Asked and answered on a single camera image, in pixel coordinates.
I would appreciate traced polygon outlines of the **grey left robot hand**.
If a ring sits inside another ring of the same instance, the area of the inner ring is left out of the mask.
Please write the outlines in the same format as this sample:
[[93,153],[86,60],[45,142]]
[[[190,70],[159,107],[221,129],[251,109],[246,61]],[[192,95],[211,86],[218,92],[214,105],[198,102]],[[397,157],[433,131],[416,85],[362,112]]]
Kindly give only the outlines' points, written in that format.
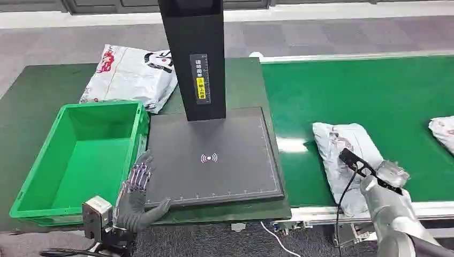
[[116,229],[137,233],[162,218],[170,209],[171,199],[164,198],[157,207],[146,211],[146,187],[152,173],[152,151],[146,150],[133,164],[122,186],[113,209],[112,224]]

